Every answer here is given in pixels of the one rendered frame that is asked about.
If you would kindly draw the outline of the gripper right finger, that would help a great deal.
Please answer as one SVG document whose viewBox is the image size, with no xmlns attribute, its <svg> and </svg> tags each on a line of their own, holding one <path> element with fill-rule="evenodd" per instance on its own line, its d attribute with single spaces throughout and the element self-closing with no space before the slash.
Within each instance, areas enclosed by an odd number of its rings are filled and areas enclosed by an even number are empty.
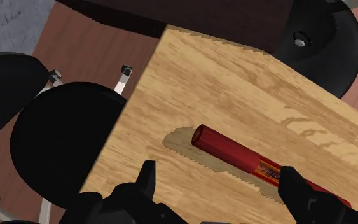
<svg viewBox="0 0 358 224">
<path fill-rule="evenodd" d="M 333 194 L 314 190 L 291 166 L 281 167 L 278 193 L 296 224 L 358 224 L 358 211 Z"/>
</svg>

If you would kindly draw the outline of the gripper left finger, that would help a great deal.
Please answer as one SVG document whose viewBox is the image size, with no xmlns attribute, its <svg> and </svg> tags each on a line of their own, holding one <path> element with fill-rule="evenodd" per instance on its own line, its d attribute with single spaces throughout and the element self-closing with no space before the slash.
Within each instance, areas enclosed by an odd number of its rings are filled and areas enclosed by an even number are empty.
<svg viewBox="0 0 358 224">
<path fill-rule="evenodd" d="M 153 202 L 156 162 L 144 161 L 136 182 L 117 185 L 110 196 L 83 192 L 59 224 L 188 224 L 169 206 Z"/>
</svg>

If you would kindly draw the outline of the red cylindrical stick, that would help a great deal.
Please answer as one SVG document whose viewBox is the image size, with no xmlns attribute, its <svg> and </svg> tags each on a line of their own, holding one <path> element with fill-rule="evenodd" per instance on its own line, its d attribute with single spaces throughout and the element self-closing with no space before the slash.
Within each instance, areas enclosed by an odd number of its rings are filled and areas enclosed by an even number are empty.
<svg viewBox="0 0 358 224">
<path fill-rule="evenodd" d="M 191 139 L 193 146 L 263 181 L 279 187 L 281 165 L 201 124 Z"/>
</svg>

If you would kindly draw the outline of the black office chair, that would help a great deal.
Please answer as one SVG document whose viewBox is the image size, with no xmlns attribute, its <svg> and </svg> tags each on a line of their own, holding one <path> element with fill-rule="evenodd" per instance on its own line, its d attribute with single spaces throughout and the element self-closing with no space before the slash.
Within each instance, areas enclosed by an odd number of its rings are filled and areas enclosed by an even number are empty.
<svg viewBox="0 0 358 224">
<path fill-rule="evenodd" d="M 0 52 L 0 130 L 46 86 L 49 75 L 31 55 Z"/>
<path fill-rule="evenodd" d="M 342 0 L 294 0 L 272 56 L 340 99 L 358 75 L 358 21 Z"/>
<path fill-rule="evenodd" d="M 132 74 L 123 66 L 113 90 L 90 82 L 63 84 L 51 72 L 51 88 L 9 126 L 5 152 L 21 186 L 5 184 L 0 218 L 49 224 L 51 206 L 68 206 L 98 157 L 107 132 L 125 104 L 120 95 Z"/>
</svg>

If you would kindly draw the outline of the light wooden table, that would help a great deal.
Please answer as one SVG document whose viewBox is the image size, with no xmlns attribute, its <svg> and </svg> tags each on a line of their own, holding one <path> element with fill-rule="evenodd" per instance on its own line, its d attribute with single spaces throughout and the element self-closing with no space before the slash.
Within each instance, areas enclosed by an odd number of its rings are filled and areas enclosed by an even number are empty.
<svg viewBox="0 0 358 224">
<path fill-rule="evenodd" d="M 267 185 L 214 172 L 162 144 L 190 144 L 205 124 L 358 209 L 358 111 L 270 55 L 168 27 L 114 127 L 85 191 L 108 196 L 156 161 L 155 200 L 189 224 L 294 224 Z"/>
</svg>

